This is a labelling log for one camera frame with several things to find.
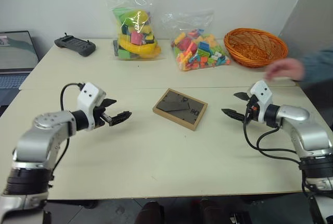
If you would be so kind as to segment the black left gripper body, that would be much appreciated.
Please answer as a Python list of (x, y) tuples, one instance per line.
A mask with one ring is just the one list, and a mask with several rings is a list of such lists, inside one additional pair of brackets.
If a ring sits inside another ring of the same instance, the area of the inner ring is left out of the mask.
[(105, 107), (94, 107), (93, 109), (93, 117), (95, 121), (95, 128), (99, 128), (107, 124), (108, 126), (111, 126), (112, 121), (111, 117), (108, 116), (106, 113), (106, 108)]

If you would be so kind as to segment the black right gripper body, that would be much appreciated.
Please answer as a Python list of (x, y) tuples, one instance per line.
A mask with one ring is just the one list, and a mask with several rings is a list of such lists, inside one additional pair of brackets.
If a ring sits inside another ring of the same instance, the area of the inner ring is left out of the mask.
[(252, 120), (258, 121), (258, 115), (259, 115), (259, 105), (258, 105), (258, 98), (255, 95), (252, 95), (249, 98), (249, 101), (247, 103), (247, 109), (246, 109), (246, 121), (245, 123), (250, 123)]

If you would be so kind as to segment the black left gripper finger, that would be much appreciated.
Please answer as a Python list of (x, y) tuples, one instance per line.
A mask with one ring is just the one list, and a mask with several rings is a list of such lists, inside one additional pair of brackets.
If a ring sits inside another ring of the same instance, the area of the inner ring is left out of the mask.
[(120, 124), (120, 123), (128, 120), (131, 115), (132, 115), (132, 112), (123, 111), (122, 113), (119, 113), (116, 116), (113, 116), (110, 118), (109, 126), (115, 126), (117, 124)]
[(112, 104), (116, 103), (117, 101), (114, 100), (114, 99), (109, 99), (109, 98), (105, 98), (103, 101), (102, 101), (102, 107), (103, 108), (107, 108), (109, 106), (111, 106)]

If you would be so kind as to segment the person's bare hand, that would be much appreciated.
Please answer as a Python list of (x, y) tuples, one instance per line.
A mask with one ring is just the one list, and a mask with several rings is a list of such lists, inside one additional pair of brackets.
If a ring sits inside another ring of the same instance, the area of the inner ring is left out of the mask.
[(277, 60), (267, 66), (265, 80), (286, 77), (291, 80), (301, 81), (304, 78), (305, 69), (302, 62), (294, 58)]

